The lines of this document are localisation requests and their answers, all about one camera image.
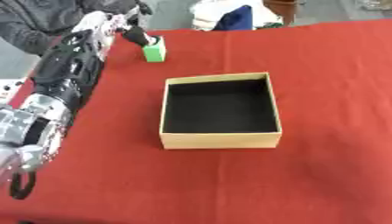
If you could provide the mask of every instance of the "robotic arm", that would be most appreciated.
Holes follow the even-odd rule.
[[[34,89],[19,108],[0,106],[0,184],[12,179],[10,194],[24,199],[35,171],[58,153],[78,111],[92,94],[117,32],[140,46],[157,38],[127,22],[126,15],[87,14],[73,31],[52,46],[31,77]],[[21,189],[22,173],[30,182]]]

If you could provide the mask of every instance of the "tan box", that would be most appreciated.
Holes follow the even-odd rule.
[[[268,73],[166,80],[159,135],[167,150],[276,147],[282,127]]]

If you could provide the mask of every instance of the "green block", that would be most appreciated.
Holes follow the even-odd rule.
[[[166,57],[166,46],[163,37],[158,37],[155,45],[147,45],[143,48],[144,56],[148,62],[163,62]]]

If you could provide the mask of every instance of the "person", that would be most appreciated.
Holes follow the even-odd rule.
[[[42,56],[85,14],[126,14],[137,6],[142,14],[152,13],[140,0],[0,0],[0,37],[26,53]]]

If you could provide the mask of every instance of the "red tablecloth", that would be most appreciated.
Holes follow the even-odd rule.
[[[392,21],[118,39],[58,157],[0,217],[39,223],[392,223]],[[162,150],[166,78],[269,71],[275,150]]]

